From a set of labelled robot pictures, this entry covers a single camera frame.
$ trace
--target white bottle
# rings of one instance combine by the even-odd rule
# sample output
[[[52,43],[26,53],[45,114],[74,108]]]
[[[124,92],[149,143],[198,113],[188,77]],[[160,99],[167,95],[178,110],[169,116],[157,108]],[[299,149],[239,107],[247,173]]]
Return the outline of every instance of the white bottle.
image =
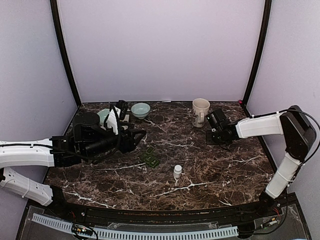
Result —
[[[175,179],[178,179],[178,178],[180,178],[181,173],[182,173],[182,166],[175,165],[174,170],[173,170],[173,177]]]

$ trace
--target black pole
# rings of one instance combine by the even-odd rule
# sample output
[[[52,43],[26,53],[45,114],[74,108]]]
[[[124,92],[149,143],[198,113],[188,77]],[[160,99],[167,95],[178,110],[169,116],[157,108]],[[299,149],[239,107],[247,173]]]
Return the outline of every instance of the black pole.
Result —
[[[271,11],[271,3],[272,3],[272,0],[265,0],[265,3],[264,3],[264,11],[263,11],[263,17],[262,17],[258,45],[256,47],[249,81],[246,86],[246,90],[245,90],[243,100],[242,100],[242,104],[244,106],[246,106],[249,101],[249,98],[250,98],[250,95],[252,92],[252,88],[254,87],[254,83],[256,80],[256,76],[257,76],[257,72],[258,72],[258,68],[259,68],[259,63],[261,60],[262,52],[263,52],[264,45],[265,45],[266,35],[267,35],[267,29],[268,29],[268,23],[269,23],[270,11]]]
[[[54,29],[55,29],[55,34],[56,34],[56,39],[58,41],[59,49],[60,49],[60,54],[62,57],[64,69],[66,76],[69,81],[69,85],[73,94],[73,98],[75,100],[75,103],[78,107],[81,106],[81,99],[77,90],[76,82],[74,79],[74,76],[71,71],[71,66],[67,54],[67,49],[65,45],[65,40],[64,36],[62,33],[62,28],[61,28],[61,22],[60,22],[60,17],[59,17],[59,10],[58,10],[58,4],[57,0],[50,0],[50,5],[51,5],[51,12],[52,12],[52,18],[53,18],[53,24],[54,24]]]

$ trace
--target dark brown marble surface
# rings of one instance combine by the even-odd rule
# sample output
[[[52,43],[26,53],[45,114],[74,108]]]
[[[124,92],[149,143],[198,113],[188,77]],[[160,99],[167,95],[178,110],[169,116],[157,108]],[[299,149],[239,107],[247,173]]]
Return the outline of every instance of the dark brown marble surface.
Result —
[[[230,152],[209,146],[205,132],[210,126],[192,126],[191,102],[149,104],[148,119],[130,113],[135,128],[147,131],[135,151],[117,152],[98,165],[51,168],[45,183],[61,187],[68,202],[125,210],[195,210],[258,200],[273,170],[257,138],[235,141]],[[87,103],[79,113],[97,113],[108,106]],[[231,120],[245,117],[238,103],[212,102],[210,109],[217,107]],[[160,160],[154,169],[139,159],[148,146],[155,147]],[[182,176],[175,186],[177,164]]]

